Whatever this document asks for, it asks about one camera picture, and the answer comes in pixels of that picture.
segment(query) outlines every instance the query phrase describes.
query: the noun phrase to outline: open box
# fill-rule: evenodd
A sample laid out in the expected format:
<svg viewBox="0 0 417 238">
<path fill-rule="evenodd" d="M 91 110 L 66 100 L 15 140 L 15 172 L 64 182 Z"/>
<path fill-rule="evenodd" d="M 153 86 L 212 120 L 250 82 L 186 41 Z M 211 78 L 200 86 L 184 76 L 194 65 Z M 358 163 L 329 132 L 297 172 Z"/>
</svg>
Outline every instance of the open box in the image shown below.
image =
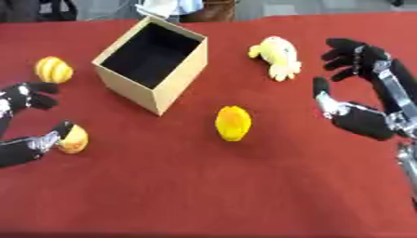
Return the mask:
<svg viewBox="0 0 417 238">
<path fill-rule="evenodd" d="M 207 37 L 147 17 L 93 60 L 116 93 L 162 115 L 208 61 Z"/>
</svg>

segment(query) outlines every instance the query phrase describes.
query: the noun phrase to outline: stuffed toy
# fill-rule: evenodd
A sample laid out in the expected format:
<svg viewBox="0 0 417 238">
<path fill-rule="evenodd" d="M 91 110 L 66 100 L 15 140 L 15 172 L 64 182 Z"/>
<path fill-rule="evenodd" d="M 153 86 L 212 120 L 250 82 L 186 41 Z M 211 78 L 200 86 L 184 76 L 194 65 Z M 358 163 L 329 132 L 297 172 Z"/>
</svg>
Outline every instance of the stuffed toy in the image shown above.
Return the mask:
<svg viewBox="0 0 417 238">
<path fill-rule="evenodd" d="M 297 50 L 294 45 L 278 36 L 264 39 L 259 45 L 249 49 L 249 57 L 254 59 L 261 56 L 271 64 L 269 76 L 278 82 L 287 78 L 293 79 L 300 73 L 302 64 L 297 61 Z"/>
</svg>

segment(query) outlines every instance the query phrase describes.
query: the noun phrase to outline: yellow sponge ball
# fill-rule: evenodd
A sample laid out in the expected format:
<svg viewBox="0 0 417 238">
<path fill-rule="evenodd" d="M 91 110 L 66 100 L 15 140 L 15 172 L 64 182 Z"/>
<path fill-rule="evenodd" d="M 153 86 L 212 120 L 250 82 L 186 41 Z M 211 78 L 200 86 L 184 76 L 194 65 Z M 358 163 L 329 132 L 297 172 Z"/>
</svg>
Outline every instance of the yellow sponge ball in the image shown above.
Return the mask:
<svg viewBox="0 0 417 238">
<path fill-rule="evenodd" d="M 60 140 L 58 148 L 65 153 L 78 153 L 88 144 L 88 134 L 81 126 L 74 125 L 65 139 Z"/>
<path fill-rule="evenodd" d="M 62 59 L 51 56 L 39 60 L 34 70 L 42 81 L 55 84 L 68 81 L 74 73 L 73 68 Z"/>
<path fill-rule="evenodd" d="M 216 128 L 226 141 L 240 141 L 249 132 L 250 115 L 237 106 L 223 107 L 216 118 Z"/>
</svg>

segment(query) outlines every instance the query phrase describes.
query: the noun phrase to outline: robotic hand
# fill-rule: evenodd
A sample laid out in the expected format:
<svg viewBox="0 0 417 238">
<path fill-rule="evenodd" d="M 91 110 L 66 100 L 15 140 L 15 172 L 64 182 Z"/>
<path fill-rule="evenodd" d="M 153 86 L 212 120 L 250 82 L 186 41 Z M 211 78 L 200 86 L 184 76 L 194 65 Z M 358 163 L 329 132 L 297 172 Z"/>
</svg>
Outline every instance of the robotic hand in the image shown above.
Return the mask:
<svg viewBox="0 0 417 238">
<path fill-rule="evenodd" d="M 41 92 L 56 94 L 58 86 L 51 83 L 22 83 L 0 90 L 0 138 L 9 121 L 26 108 L 48 110 L 58 104 Z M 28 163 L 41 158 L 60 139 L 64 139 L 73 124 L 64 121 L 43 137 L 26 137 L 2 142 L 0 140 L 0 167 Z"/>
<path fill-rule="evenodd" d="M 398 60 L 384 50 L 362 42 L 331 38 L 332 48 L 322 56 L 325 69 L 346 69 L 332 76 L 335 82 L 358 75 L 369 81 L 383 104 L 380 112 L 353 101 L 341 102 L 330 95 L 326 79 L 314 79 L 313 94 L 324 116 L 344 130 L 377 140 L 395 134 L 412 140 L 400 144 L 397 159 L 410 179 L 414 202 L 417 201 L 417 81 Z"/>
</svg>

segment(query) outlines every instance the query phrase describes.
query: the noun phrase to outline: background wall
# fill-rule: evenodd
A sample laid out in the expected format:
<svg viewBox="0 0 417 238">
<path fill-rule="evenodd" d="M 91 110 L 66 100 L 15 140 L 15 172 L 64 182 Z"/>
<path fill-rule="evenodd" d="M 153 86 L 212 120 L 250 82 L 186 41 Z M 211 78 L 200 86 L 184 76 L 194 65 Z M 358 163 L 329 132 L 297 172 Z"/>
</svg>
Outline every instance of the background wall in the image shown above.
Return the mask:
<svg viewBox="0 0 417 238">
<path fill-rule="evenodd" d="M 74 0 L 79 19 L 138 18 L 134 4 L 138 0 Z M 388 0 L 241 0 L 236 8 L 237 20 L 250 20 L 271 15 L 323 14 L 372 11 L 417 11 L 417 0 L 405 0 L 403 7 L 392 7 Z"/>
</svg>

